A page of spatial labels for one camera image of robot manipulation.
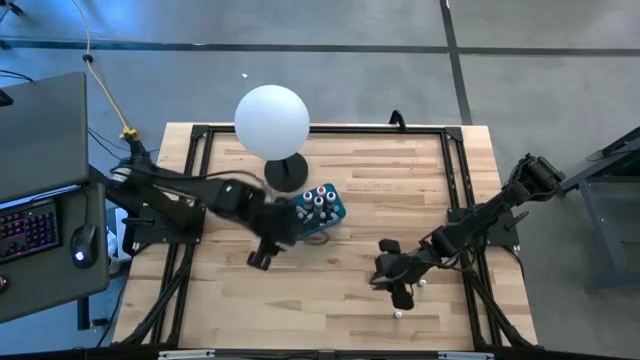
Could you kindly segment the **black aluminium table frame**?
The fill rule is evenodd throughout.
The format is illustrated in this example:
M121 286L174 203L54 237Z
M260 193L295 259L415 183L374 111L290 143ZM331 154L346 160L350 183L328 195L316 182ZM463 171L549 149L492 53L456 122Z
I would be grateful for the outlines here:
M383 238L414 248L453 205L500 189L489 131L415 125L320 125L302 149L309 187L331 183L347 215L314 244L247 265L256 238L208 216L187 284L182 348L469 350L471 329L491 340L486 313L471 317L463 277L434 269L415 307L394 319L390 296L367 283Z

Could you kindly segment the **grey metal cart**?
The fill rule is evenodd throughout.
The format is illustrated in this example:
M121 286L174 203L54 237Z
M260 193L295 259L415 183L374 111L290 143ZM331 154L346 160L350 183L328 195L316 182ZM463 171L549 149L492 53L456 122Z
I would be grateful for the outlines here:
M585 290L640 285L640 126L600 151L581 194L603 268Z

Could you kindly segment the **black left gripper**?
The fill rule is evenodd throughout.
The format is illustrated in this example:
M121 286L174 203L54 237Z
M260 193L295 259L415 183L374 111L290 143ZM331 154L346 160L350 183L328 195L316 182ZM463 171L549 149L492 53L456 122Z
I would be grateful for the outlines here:
M296 206L294 200L285 197L277 197L274 201L259 201L250 212L250 229L278 247L293 247L301 237ZM249 253L248 264L267 271L271 265L273 250L271 245L262 244L258 251Z

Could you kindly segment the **black computer mouse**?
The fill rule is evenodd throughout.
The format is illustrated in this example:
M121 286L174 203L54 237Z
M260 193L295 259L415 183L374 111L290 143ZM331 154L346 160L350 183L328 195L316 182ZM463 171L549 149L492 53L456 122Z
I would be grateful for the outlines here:
M98 258L97 227L85 224L76 228L70 239L70 251L77 268L92 267Z

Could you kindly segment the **white box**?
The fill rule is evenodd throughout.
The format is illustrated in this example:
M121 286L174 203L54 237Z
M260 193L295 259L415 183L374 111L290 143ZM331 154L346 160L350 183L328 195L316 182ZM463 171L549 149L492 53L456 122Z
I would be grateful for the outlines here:
M125 239L126 225L124 220L128 213L121 208L114 210L115 226L107 229L107 249L112 262L123 263L131 260L132 245Z

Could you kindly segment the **black backlit keyboard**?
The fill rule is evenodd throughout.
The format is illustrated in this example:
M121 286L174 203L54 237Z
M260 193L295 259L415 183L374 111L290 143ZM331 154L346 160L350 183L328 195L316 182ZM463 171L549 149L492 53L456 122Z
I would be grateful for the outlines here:
M62 244L52 199L0 210L0 264L48 251Z

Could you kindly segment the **white globe lamp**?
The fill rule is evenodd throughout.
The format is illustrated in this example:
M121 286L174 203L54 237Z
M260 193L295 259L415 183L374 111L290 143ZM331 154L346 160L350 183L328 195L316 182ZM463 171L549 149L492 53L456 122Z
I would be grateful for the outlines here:
M235 134L244 148L264 161L268 185L278 192L300 189L308 164L300 154L310 133L303 100L279 85L262 85L245 94L234 114Z

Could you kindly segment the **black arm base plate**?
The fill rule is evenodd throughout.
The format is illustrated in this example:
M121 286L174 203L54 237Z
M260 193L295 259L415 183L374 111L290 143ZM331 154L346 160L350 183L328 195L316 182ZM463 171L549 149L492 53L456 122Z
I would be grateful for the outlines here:
M470 212L471 210L467 208L451 208L447 212L447 221L449 223L457 222ZM519 238L514 220L515 217L512 211L501 215L488 233L487 245L500 247L518 246Z
M126 224L135 230L134 242L195 245L200 242L206 210L186 204L159 211L143 206Z

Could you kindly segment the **silver bracket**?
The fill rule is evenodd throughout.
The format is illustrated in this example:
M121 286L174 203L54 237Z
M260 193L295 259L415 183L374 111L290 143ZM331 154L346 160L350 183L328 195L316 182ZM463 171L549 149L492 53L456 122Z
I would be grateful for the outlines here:
M492 353L482 352L439 352L438 360L495 360Z
M157 360L213 360L216 352L213 349L191 349L161 351Z

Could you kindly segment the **grey desk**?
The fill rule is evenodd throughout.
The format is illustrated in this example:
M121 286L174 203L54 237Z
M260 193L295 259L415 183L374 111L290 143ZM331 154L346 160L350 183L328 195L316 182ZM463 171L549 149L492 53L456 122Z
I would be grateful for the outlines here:
M24 203L44 199L56 203L62 244L0 264L0 323L86 298L109 284L104 187L89 185ZM97 227L98 258L92 267L80 269L72 262L70 239L85 224Z

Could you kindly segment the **grey computer monitor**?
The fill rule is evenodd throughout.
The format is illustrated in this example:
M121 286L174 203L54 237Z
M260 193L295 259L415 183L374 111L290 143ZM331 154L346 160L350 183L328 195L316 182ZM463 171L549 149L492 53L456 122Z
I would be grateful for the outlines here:
M0 203L84 182L89 176L83 72L0 88Z

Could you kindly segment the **teal bottle holder block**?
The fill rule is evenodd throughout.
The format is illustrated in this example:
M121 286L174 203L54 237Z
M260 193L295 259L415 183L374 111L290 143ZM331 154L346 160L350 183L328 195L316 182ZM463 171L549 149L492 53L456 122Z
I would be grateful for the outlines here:
M335 193L336 193L336 195L337 195L336 203L335 203L333 206L328 206L328 205L326 204L325 196L320 196L320 197L322 197L322 198L324 199L324 210L323 210L323 212L326 212L326 213L327 213L327 215L328 215L328 218L326 219L326 221L322 221L322 220L320 219L320 213L321 213L321 212L320 212L320 213L317 213L317 212L314 210L314 206L313 206L312 208L309 208L309 209L307 209L307 208L305 208L305 207L304 207L303 194L304 194L305 192L310 191L310 192L312 192L312 193L313 193L314 198L315 198L315 197L317 197L317 196L318 196L318 195L317 195L317 192L316 192L316 189L317 189L319 186L317 186L317 187L315 187L315 188L312 188L312 189L310 189L310 190L307 190L307 191L305 191L305 192L303 192L303 193L300 193L300 194L298 194L298 195L296 195L296 196L293 196L293 197L291 198L291 199L292 199L292 200L294 200L294 201L296 202L296 204L297 204L297 206L296 206L297 212L303 212L303 213L305 213L305 218L306 218L309 214L314 214L314 215L315 215L315 219L314 219L314 221L313 221L312 223L310 223L310 224L306 224L306 223L305 223L305 218L304 218L303 220L299 220L299 219L298 219L298 220L299 220L299 223L301 224L301 229L302 229L302 238L307 238L307 237L312 236L312 235L314 235L314 234L316 234L316 233L323 232L323 231L327 230L329 227L332 227L332 226L335 226L335 225L340 224L340 223L344 220L344 218L346 217L346 215L347 215L346 207L345 207L345 205L344 205L344 203L343 203L342 199L340 198L340 195L339 195L339 193L338 193L338 191L337 191L336 187L335 187L333 184L331 184L331 183L326 183L326 184L323 184L323 185L320 185L320 186L324 186L324 187L326 188L327 192L333 191L333 192L335 192ZM338 220L332 220L332 219L331 219L330 214L331 214L332 212L337 213L337 215L339 216L339 219L338 219Z

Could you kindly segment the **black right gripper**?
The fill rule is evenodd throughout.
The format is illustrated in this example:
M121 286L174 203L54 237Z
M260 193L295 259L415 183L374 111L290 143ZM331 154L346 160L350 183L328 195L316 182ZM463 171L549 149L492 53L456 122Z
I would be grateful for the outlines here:
M400 310L414 308L413 291L421 277L438 262L438 253L431 243L420 241L420 246L410 252L402 252L400 243L392 239L378 242L381 254L377 257L377 269L369 285L374 291L391 294L393 307Z

